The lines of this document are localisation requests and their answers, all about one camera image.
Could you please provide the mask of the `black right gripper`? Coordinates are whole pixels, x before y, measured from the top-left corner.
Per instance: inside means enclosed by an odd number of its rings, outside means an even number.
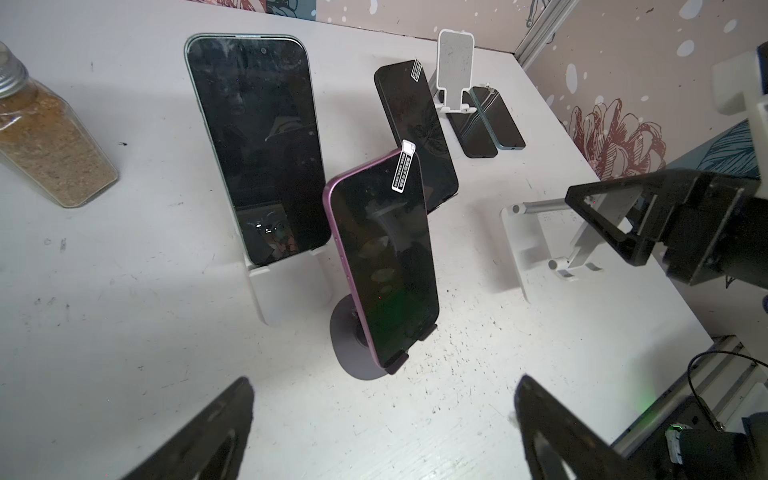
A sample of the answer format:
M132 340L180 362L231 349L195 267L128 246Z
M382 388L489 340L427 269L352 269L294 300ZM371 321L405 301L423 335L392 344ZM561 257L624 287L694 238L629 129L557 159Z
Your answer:
M627 264L657 243L668 277L695 286L720 277L767 287L767 200L760 182L674 169L569 187L565 203Z

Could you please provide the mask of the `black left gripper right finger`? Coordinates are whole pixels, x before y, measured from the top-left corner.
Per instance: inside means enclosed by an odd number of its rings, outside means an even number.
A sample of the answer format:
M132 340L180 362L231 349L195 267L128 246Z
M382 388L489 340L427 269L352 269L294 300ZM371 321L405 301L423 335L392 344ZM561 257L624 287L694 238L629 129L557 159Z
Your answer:
M534 378L524 375L514 396L525 459L533 479L646 479Z

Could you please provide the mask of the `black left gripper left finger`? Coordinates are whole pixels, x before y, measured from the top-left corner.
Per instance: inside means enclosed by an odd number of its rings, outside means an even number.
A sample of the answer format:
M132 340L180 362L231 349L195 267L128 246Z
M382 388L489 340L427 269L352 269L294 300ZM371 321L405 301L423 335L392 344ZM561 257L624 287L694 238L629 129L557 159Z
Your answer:
M253 421L254 390L240 377L127 479L235 479Z

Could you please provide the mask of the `teal phone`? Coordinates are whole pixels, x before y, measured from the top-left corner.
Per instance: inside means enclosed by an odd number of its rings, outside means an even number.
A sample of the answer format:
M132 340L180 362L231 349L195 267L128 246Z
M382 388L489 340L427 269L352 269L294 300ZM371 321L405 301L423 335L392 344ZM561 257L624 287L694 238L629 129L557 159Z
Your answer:
M501 93L490 86L475 86L470 94L494 145L501 150L523 150L526 142Z

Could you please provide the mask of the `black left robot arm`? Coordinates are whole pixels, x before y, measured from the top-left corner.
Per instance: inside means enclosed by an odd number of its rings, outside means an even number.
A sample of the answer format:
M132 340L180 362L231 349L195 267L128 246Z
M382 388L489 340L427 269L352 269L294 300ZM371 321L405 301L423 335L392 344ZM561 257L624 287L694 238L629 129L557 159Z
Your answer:
M535 479L648 479L651 465L600 440L532 377L521 378L515 413ZM235 479L253 419L254 391L238 378L171 439L128 473L130 479ZM733 433L672 424L664 431L670 462L688 479L764 479L767 415Z

